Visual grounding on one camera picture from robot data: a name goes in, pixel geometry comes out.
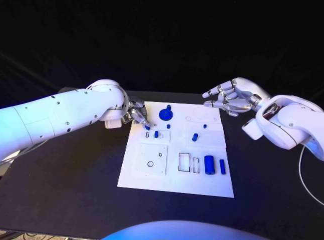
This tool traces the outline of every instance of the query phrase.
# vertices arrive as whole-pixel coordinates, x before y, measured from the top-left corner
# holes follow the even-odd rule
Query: small blue piece
[[[197,141],[197,138],[198,138],[198,134],[195,133],[195,134],[192,135],[192,141],[194,141],[194,142]]]
[[[204,157],[204,164],[205,164],[205,174],[213,175],[214,174],[214,157],[213,156]]]
[[[220,159],[221,174],[226,174],[224,160]]]
[[[168,121],[172,118],[171,106],[168,105],[165,109],[159,112],[159,118],[162,121]]]

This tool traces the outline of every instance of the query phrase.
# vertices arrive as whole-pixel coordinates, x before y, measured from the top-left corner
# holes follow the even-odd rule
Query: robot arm
[[[72,132],[94,122],[121,127],[121,118],[150,127],[143,101],[130,101],[119,83],[98,80],[36,101],[0,109],[0,161],[13,152]]]
[[[242,127],[252,139],[265,136],[276,146],[288,150],[302,144],[324,161],[324,111],[312,102],[288,95],[272,98],[242,77],[210,89],[202,97],[215,94],[218,100],[205,101],[204,106],[221,108],[234,117],[250,109],[256,111],[256,118]]]

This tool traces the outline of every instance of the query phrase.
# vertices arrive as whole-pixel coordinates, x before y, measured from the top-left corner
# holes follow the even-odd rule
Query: black table
[[[200,94],[129,92],[147,101],[201,104]],[[298,177],[301,146],[253,141],[221,112],[234,198],[117,187],[130,124],[104,122],[49,140],[22,156],[0,181],[0,229],[100,239],[162,220],[213,223],[270,239],[324,239],[324,206]],[[324,201],[324,162],[307,150],[304,180]]]

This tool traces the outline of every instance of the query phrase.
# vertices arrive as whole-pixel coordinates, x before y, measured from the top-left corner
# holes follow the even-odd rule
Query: robotic hand
[[[270,97],[259,85],[242,77],[215,86],[202,97],[215,94],[218,100],[205,101],[205,107],[220,108],[234,117],[249,110],[256,112],[256,118],[242,127],[253,140],[265,135],[288,150],[302,144],[324,161],[324,111],[312,102],[289,95]]]
[[[104,121],[106,128],[134,120],[150,127],[145,102],[129,97],[119,83],[103,79],[85,89],[0,109],[0,161],[16,151]]]

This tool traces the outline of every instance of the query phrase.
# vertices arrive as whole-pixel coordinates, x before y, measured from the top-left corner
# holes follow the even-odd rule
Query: cable
[[[302,180],[302,176],[301,176],[301,160],[302,160],[302,153],[304,153],[304,150],[305,150],[305,147],[302,147],[302,150],[301,150],[301,157],[299,157],[299,177],[301,177],[301,183],[304,185],[304,188],[305,190],[308,191],[308,194],[311,195],[311,197],[315,199],[315,201],[324,206],[324,203],[315,198],[315,196],[311,194],[308,188],[307,188],[307,185],[304,183],[304,180]]]
[[[3,166],[6,163],[11,163],[11,161],[22,155],[24,155],[26,153],[32,152],[37,147],[40,147],[45,143],[48,142],[48,140],[45,140],[35,148],[32,148],[33,146],[29,146],[14,157],[10,157],[7,159],[4,159],[0,162],[0,166]]]

